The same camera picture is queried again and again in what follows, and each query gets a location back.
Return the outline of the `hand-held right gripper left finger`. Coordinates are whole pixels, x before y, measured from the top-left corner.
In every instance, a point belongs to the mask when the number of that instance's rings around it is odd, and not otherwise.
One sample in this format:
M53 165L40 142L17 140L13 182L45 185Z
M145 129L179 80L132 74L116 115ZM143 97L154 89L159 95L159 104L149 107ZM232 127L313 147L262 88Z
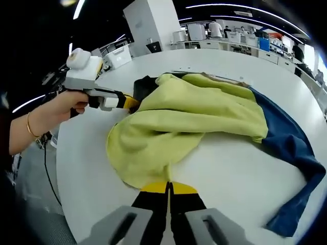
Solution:
M141 189L130 206L123 205L92 226L82 244L161 244L166 229L168 182Z

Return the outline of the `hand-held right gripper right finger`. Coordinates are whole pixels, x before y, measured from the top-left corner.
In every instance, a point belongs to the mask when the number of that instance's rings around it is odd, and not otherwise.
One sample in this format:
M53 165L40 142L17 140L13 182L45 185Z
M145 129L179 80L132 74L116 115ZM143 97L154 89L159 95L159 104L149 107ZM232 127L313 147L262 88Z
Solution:
M170 183L171 230L176 244L252 244L245 230L216 208L207 208L197 190Z

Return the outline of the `person's left hand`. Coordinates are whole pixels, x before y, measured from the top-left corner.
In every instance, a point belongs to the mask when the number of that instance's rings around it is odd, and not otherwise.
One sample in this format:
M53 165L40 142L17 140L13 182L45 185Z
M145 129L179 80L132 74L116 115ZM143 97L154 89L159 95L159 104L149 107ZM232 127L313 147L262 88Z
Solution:
M53 125L58 125L71 118L71 110L83 114L88 105L88 95L78 91L65 91L49 102L49 120Z

